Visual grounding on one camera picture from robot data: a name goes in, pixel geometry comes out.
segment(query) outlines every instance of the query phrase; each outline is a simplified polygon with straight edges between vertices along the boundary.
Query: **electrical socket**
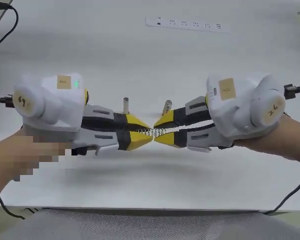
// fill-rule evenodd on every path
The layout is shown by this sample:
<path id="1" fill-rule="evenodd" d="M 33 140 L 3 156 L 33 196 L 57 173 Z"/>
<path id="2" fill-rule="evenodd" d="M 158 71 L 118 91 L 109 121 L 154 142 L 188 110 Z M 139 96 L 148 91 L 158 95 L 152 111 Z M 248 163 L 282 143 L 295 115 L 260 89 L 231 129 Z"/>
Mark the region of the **electrical socket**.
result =
<path id="1" fill-rule="evenodd" d="M 146 17 L 145 24 L 149 27 L 183 29 L 202 32 L 230 33 L 227 26 L 221 23 L 207 23 L 193 20 L 177 20 L 175 18 Z"/>

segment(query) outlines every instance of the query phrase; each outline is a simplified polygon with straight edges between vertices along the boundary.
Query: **gray plastic bracket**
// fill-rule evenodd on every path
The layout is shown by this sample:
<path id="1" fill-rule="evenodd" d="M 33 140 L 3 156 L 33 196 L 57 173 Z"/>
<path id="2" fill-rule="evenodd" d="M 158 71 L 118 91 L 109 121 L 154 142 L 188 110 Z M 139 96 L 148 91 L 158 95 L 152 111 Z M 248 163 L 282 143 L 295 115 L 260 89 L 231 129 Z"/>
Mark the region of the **gray plastic bracket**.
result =
<path id="1" fill-rule="evenodd" d="M 206 98 L 199 96 L 185 104 L 185 114 L 190 115 L 198 112 L 208 111 Z"/>
<path id="2" fill-rule="evenodd" d="M 100 148 L 118 145 L 116 132 L 93 131 L 80 128 L 77 138 L 72 142 L 72 148 L 93 147 L 95 154 Z"/>
<path id="3" fill-rule="evenodd" d="M 114 119 L 114 111 L 99 105 L 86 105 L 83 111 L 84 117 L 97 117 L 105 119 Z"/>
<path id="4" fill-rule="evenodd" d="M 233 144 L 233 140 L 223 136 L 215 126 L 205 130 L 189 131 L 186 136 L 187 147 L 193 151 L 207 152 L 210 147 L 230 147 Z"/>

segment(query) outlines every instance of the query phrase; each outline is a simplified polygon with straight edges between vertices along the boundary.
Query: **label sticker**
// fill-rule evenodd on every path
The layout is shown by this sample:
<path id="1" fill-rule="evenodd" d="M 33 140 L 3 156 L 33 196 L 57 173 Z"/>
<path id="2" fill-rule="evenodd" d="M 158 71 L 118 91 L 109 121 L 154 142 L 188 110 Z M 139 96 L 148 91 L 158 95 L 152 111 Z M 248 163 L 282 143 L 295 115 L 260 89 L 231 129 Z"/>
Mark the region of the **label sticker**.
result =
<path id="1" fill-rule="evenodd" d="M 56 82 L 57 89 L 71 89 L 71 76 L 58 75 Z"/>
<path id="2" fill-rule="evenodd" d="M 235 99 L 237 97 L 235 82 L 233 78 L 220 80 L 219 88 L 220 88 L 220 97 L 222 101 Z"/>
<path id="3" fill-rule="evenodd" d="M 31 114 L 33 111 L 33 102 L 19 91 L 14 92 L 12 102 L 15 107 L 17 107 L 20 111 L 24 111 L 26 114 Z"/>
<path id="4" fill-rule="evenodd" d="M 277 97 L 271 104 L 269 104 L 266 111 L 263 113 L 263 120 L 266 124 L 273 123 L 275 117 L 284 112 L 285 100 L 282 97 Z"/>

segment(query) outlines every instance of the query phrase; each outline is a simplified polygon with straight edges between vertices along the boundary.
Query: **white table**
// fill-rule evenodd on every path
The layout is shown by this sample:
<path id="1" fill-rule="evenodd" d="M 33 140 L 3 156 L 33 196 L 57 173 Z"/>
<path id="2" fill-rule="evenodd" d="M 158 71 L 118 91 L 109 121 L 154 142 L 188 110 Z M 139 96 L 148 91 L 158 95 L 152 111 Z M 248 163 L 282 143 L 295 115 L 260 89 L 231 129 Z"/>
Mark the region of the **white table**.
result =
<path id="1" fill-rule="evenodd" d="M 149 125 L 165 100 L 182 107 L 206 94 L 208 74 L 273 73 L 300 86 L 300 2 L 289 0 L 74 0 L 13 3 L 15 32 L 0 45 L 0 96 L 23 74 L 78 72 L 90 103 L 130 110 Z M 228 24 L 232 34 L 145 26 L 145 17 Z M 0 37 L 14 21 L 7 12 Z M 287 103 L 300 121 L 300 95 Z M 0 140 L 22 124 L 0 105 Z M 152 142 L 132 152 L 60 157 L 11 182 L 7 206 L 270 210 L 300 183 L 300 164 L 243 148 L 209 154 Z M 300 191 L 282 208 L 300 210 Z"/>

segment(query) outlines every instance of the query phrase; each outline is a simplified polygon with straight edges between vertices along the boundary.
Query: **hand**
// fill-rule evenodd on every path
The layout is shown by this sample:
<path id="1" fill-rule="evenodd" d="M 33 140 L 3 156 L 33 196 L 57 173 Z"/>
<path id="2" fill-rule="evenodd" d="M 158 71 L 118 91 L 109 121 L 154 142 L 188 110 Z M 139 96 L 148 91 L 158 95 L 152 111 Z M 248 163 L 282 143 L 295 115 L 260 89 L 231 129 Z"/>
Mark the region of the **hand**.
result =
<path id="1" fill-rule="evenodd" d="M 268 135 L 234 141 L 236 146 L 300 162 L 300 122 L 283 115 L 279 126 Z"/>
<path id="2" fill-rule="evenodd" d="M 53 156 L 65 155 L 70 143 L 34 142 L 32 136 L 25 136 L 23 129 L 0 141 L 0 171 L 12 178 L 32 175 L 40 162 L 53 162 Z"/>
<path id="3" fill-rule="evenodd" d="M 236 140 L 234 143 L 236 146 L 246 147 L 256 152 L 276 154 L 276 145 L 278 141 L 284 141 L 287 138 L 287 134 L 289 134 L 287 129 L 293 122 L 295 122 L 295 120 L 283 115 L 280 119 L 279 126 L 269 134 L 257 138 Z"/>

